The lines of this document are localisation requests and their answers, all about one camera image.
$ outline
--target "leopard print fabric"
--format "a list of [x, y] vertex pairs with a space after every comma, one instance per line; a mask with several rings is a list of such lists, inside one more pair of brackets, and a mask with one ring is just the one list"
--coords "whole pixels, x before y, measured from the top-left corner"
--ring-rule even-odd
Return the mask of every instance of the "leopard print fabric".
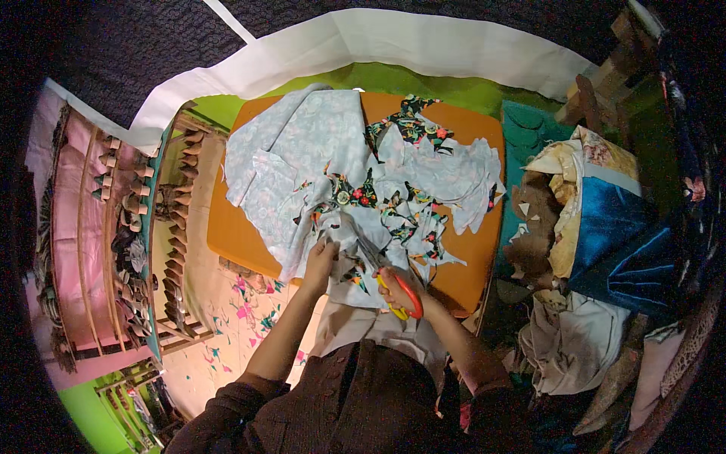
[[671, 362], [671, 365], [663, 375], [661, 381], [661, 396], [665, 397], [673, 389], [675, 384], [683, 377], [683, 373], [693, 363], [698, 353], [706, 346], [706, 341], [719, 314], [719, 301], [724, 288], [723, 278], [716, 285], [712, 286], [706, 294], [706, 300], [696, 313], [686, 330], [683, 342], [681, 342], [678, 353]]

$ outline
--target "orange cutting mat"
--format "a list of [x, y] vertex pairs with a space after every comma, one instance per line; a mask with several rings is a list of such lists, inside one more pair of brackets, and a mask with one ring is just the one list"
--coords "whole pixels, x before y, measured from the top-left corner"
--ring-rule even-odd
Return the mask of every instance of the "orange cutting mat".
[[[273, 105], [281, 96], [259, 98], [247, 101], [234, 121], [232, 132]], [[366, 124], [380, 121], [401, 109], [403, 96], [383, 93], [361, 93], [361, 104]], [[445, 102], [433, 104], [422, 114], [454, 132], [454, 139], [460, 144], [469, 145], [474, 139], [485, 138], [490, 147], [499, 151], [502, 162], [500, 177], [504, 179], [504, 137], [499, 121], [480, 113], [457, 108]], [[280, 263], [267, 251], [257, 229], [247, 220], [241, 208], [227, 201], [227, 183], [222, 182], [222, 171], [217, 171], [214, 182], [207, 244], [217, 254], [234, 263], [277, 277], [282, 270]], [[484, 216], [479, 231], [474, 235], [469, 229], [463, 235], [454, 232], [451, 212], [446, 207], [438, 209], [441, 214], [449, 215], [442, 244], [447, 252], [465, 261], [467, 266], [458, 263], [441, 265], [432, 282], [432, 293], [446, 304], [455, 315], [465, 315], [476, 310], [481, 294], [489, 282], [494, 255], [499, 244], [499, 226], [502, 223], [502, 203]]]

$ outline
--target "light blue floral fabric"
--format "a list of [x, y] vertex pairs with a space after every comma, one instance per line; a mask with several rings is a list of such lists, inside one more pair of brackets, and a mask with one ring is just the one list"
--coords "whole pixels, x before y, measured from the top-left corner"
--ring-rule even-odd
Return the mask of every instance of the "light blue floral fabric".
[[489, 191], [496, 184], [503, 190], [500, 164], [486, 140], [444, 144], [442, 153], [429, 140], [405, 142], [397, 128], [388, 128], [377, 159], [364, 138], [360, 94], [313, 84], [285, 95], [231, 135], [227, 200], [245, 211], [282, 265], [281, 281], [304, 275], [310, 248], [325, 236], [340, 243], [330, 300], [386, 308], [372, 277], [376, 269], [358, 251], [340, 211], [384, 250], [384, 264], [407, 269], [413, 263], [424, 281], [431, 267], [466, 265], [444, 250], [448, 218], [436, 208], [452, 207], [457, 233], [467, 226], [476, 232]]

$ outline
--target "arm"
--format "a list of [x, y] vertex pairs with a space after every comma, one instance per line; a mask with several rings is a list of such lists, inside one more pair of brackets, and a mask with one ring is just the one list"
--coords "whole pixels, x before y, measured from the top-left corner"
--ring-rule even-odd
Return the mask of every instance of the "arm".
[[327, 290], [328, 276], [337, 255], [338, 246], [326, 244], [325, 240], [319, 241], [310, 250], [303, 285], [288, 303], [274, 329], [255, 350], [245, 372], [237, 379], [238, 383], [250, 384], [262, 395], [270, 396], [287, 379], [315, 303]]
[[[384, 268], [380, 275], [388, 289], [378, 286], [378, 292], [394, 309], [405, 307], [413, 310], [408, 295], [393, 276], [394, 271]], [[405, 272], [398, 271], [406, 278]], [[426, 293], [417, 279], [407, 279], [412, 289], [418, 292], [423, 305], [423, 317], [433, 327], [441, 343], [451, 354], [457, 368], [471, 391], [478, 393], [497, 387], [511, 386], [507, 371], [502, 363], [471, 333], [454, 318], [449, 311], [431, 295]]]
[[300, 341], [338, 255], [334, 243], [318, 242], [310, 251], [303, 285], [280, 320], [260, 343], [245, 372], [209, 399], [206, 409], [176, 433], [166, 452], [247, 452], [240, 433], [258, 410], [274, 398], [290, 375]]

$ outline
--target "scissors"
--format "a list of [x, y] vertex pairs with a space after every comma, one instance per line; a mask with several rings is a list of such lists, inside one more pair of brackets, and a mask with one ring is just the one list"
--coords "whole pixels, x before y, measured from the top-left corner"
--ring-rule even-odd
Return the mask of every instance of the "scissors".
[[[353, 232], [358, 237], [356, 239], [358, 243], [358, 247], [363, 252], [363, 255], [365, 255], [366, 259], [370, 262], [371, 265], [375, 267], [375, 269], [378, 270], [378, 276], [376, 277], [376, 280], [379, 284], [381, 284], [384, 288], [388, 288], [386, 283], [383, 282], [383, 278], [380, 276], [380, 272], [383, 270], [384, 266], [380, 262], [380, 250], [371, 243], [358, 229], [358, 226], [356, 225], [356, 222], [353, 220], [353, 217], [350, 214], [347, 214], [346, 212], [342, 211], [340, 213], [341, 219], [346, 219], [351, 227], [353, 228]], [[406, 295], [408, 295], [409, 298], [411, 298], [411, 302], [413, 303], [413, 307], [415, 309], [414, 312], [411, 312], [411, 317], [415, 319], [420, 319], [423, 316], [423, 306], [421, 305], [421, 298], [418, 296], [418, 294], [411, 289], [411, 287], [408, 285], [406, 280], [402, 279], [400, 276], [398, 276], [396, 273], [393, 274], [393, 276], [396, 278], [396, 281], [399, 283], [401, 288], [404, 289], [404, 292], [406, 292]], [[401, 320], [408, 320], [409, 314], [406, 311], [405, 308], [401, 309], [394, 309], [391, 307], [391, 304], [388, 304], [388, 307], [391, 308], [391, 311], [393, 311], [394, 314]]]

